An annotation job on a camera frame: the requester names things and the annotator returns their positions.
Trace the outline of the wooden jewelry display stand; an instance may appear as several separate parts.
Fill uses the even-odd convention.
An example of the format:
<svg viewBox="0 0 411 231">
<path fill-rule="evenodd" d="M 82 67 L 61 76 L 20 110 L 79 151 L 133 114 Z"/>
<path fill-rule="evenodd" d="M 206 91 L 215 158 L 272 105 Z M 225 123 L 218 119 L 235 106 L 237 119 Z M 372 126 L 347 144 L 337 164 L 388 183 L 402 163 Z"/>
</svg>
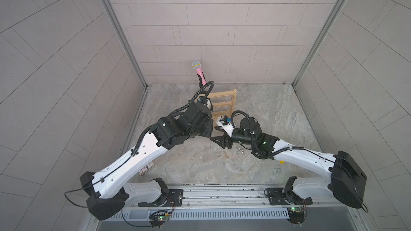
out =
<svg viewBox="0 0 411 231">
<path fill-rule="evenodd" d="M 214 127 L 217 126 L 217 119 L 219 117 L 230 117 L 235 108 L 237 99 L 237 90 L 230 90 L 225 92 L 210 93 L 207 97 L 213 105 L 213 120 Z"/>
</svg>

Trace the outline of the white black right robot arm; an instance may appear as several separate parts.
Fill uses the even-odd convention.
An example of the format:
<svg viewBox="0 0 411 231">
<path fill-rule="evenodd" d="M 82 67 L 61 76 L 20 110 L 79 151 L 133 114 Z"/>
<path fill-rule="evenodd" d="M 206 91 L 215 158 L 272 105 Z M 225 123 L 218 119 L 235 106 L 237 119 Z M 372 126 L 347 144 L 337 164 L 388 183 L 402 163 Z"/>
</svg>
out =
<svg viewBox="0 0 411 231">
<path fill-rule="evenodd" d="M 291 163 L 317 174 L 314 178 L 288 179 L 282 193 L 289 204 L 311 197 L 333 197 L 346 206 L 368 212 L 364 202 L 367 176 L 349 153 L 322 153 L 290 144 L 262 132 L 259 122 L 242 111 L 218 117 L 216 123 L 216 130 L 223 135 L 211 141 L 222 148 L 231 149 L 237 143 L 258 159 Z"/>
</svg>

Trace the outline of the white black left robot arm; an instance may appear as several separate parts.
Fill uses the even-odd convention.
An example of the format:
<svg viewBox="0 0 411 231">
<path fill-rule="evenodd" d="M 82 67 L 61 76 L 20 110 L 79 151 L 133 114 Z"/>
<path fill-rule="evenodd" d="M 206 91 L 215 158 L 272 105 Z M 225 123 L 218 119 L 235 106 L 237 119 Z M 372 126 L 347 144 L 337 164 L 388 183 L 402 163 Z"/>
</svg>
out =
<svg viewBox="0 0 411 231">
<path fill-rule="evenodd" d="M 196 136 L 209 138 L 213 130 L 213 105 L 208 96 L 214 82 L 207 82 L 186 105 L 147 127 L 136 145 L 99 172 L 85 172 L 80 177 L 81 190 L 89 197 L 85 208 L 98 220 L 106 220 L 126 204 L 163 205 L 169 189 L 161 178 L 146 183 L 129 180 L 149 162 L 174 146 Z"/>
</svg>

